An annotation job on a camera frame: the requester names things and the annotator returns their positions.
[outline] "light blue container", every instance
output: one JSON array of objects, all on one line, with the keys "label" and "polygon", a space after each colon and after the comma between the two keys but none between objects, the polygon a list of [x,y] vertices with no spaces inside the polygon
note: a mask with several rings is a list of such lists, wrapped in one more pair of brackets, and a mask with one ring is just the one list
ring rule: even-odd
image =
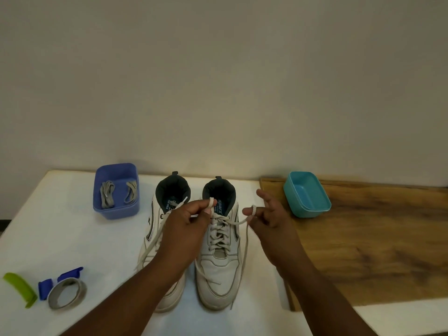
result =
[{"label": "light blue container", "polygon": [[[99,189],[105,181],[112,181],[115,190],[112,198],[115,206],[110,209],[101,208],[101,194]],[[137,180],[137,199],[132,204],[126,204],[128,193],[127,181]],[[130,217],[140,210],[140,183],[138,181],[137,167],[131,163],[111,164],[101,166],[95,173],[93,184],[93,209],[102,214],[106,219],[119,219]]]},{"label": "light blue container", "polygon": [[319,179],[311,172],[291,172],[283,190],[296,217],[317,217],[332,207]]}]

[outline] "gray tape roll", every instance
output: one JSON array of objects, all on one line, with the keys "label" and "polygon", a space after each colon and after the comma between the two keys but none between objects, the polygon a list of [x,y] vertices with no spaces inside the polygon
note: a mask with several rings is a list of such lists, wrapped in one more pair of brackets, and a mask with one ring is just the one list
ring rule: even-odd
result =
[{"label": "gray tape roll", "polygon": [[[59,300],[60,294],[67,287],[69,287],[71,285],[77,286],[77,291],[76,291],[75,297],[67,304],[59,305],[58,300]],[[56,284],[53,287],[53,289],[50,291],[50,293],[48,294],[48,297],[47,297],[48,306],[52,310],[73,308],[74,306],[81,303],[81,301],[84,299],[84,297],[86,295],[86,292],[87,292],[87,286],[82,280],[79,280],[78,278],[75,278],[75,277],[66,278],[66,279],[62,280],[61,282],[59,282],[58,284]]]}]

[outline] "white table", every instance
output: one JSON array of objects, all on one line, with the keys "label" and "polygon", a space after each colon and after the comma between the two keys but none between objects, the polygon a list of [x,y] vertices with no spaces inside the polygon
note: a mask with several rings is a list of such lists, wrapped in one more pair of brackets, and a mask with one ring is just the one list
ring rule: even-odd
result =
[{"label": "white table", "polygon": [[[83,266],[87,296],[77,307],[51,311],[37,301],[30,309],[5,281],[0,281],[2,335],[58,335],[106,298],[133,274],[151,199],[163,176],[140,175],[140,212],[131,218],[106,220],[92,209],[94,173],[51,171],[0,238],[0,274],[16,272],[37,290],[37,283]],[[192,199],[210,179],[187,178]],[[257,181],[231,180],[240,208],[262,206]],[[244,250],[245,225],[241,229]],[[154,314],[147,335],[311,335],[303,313],[288,311],[283,281],[249,230],[249,251],[240,291],[233,305],[220,312],[203,308],[196,294],[194,266],[179,305]],[[421,335],[448,330],[448,299],[370,305],[356,310],[382,336]]]}]

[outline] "white sneaker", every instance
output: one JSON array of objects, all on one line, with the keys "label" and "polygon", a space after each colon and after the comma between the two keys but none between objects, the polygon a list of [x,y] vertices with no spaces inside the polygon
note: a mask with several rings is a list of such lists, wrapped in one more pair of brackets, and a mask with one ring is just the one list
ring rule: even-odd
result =
[{"label": "white sneaker", "polygon": [[[171,210],[190,200],[190,187],[187,181],[177,172],[163,179],[156,187],[152,198],[152,215],[148,219],[146,236],[138,256],[137,269],[140,271],[154,259],[162,240],[162,229]],[[157,305],[155,312],[166,312],[173,309],[181,300],[185,288],[185,274],[173,284]]]},{"label": "white sneaker", "polygon": [[216,177],[207,183],[203,199],[217,200],[212,208],[212,224],[205,233],[196,265],[199,298],[211,310],[230,305],[238,293],[244,260],[240,249],[238,202],[228,180]]}]

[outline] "wooden board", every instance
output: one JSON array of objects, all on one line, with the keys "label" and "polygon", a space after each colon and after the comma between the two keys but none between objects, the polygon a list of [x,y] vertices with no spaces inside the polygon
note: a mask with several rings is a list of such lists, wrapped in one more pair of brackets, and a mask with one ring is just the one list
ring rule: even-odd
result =
[{"label": "wooden board", "polygon": [[284,180],[261,178],[260,186],[289,211],[317,269],[352,305],[448,296],[448,189],[322,180],[331,210],[299,219]]}]

